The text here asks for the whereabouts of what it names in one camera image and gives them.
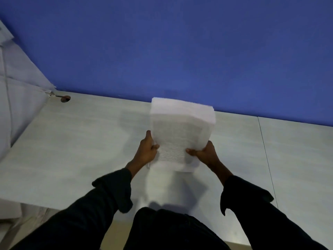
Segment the blue wall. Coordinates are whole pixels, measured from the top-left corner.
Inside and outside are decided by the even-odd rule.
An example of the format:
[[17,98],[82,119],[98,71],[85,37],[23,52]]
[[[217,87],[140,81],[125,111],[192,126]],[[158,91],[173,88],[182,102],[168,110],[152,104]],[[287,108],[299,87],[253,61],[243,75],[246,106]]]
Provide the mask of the blue wall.
[[333,0],[0,0],[59,90],[333,126]]

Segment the wire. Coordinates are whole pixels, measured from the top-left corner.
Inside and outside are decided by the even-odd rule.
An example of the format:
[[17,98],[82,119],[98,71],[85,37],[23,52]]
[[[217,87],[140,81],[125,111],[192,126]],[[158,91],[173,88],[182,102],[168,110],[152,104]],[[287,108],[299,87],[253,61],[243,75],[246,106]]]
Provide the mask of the wire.
[[8,108],[9,108],[9,115],[10,115],[10,139],[9,139],[9,147],[12,146],[12,138],[13,138],[13,114],[12,114],[12,105],[10,103],[9,98],[9,88],[8,88],[8,80],[7,80],[7,67],[5,62],[5,56],[3,54],[3,46],[0,46],[0,58],[2,61],[2,67],[3,67],[3,75],[4,75],[4,81],[6,85],[6,92],[7,92],[7,100],[8,100]]

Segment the sheet of paper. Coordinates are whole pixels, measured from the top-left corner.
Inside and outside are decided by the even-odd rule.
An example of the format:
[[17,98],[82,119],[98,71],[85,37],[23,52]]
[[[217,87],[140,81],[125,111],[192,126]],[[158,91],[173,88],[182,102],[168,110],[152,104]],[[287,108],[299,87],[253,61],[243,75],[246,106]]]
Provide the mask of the sheet of paper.
[[151,166],[193,172],[199,160],[185,149],[206,146],[216,122],[213,107],[153,98],[150,118],[154,142],[160,145]]

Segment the person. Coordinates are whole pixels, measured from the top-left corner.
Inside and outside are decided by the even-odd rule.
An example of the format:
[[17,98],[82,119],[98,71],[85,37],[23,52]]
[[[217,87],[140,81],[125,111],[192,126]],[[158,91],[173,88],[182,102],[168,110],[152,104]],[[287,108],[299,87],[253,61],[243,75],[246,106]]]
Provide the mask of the person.
[[[132,208],[131,180],[157,153],[150,131],[140,142],[134,158],[121,170],[95,180],[94,189],[52,216],[12,249],[99,249],[117,210]],[[272,195],[234,176],[219,160],[214,145],[202,151],[186,149],[206,164],[224,186],[220,199],[223,215],[231,209],[247,235],[252,249],[326,249],[270,202]],[[140,209],[124,249],[229,249],[213,231],[187,214]]]

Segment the white paper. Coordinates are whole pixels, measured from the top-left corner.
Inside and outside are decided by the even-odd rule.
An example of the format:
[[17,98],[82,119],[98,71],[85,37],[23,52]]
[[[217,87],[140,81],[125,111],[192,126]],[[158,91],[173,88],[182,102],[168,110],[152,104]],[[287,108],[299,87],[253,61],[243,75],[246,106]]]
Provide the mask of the white paper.
[[152,137],[160,145],[152,167],[193,172],[199,160],[186,148],[203,149],[215,125],[213,107],[174,99],[153,98]]

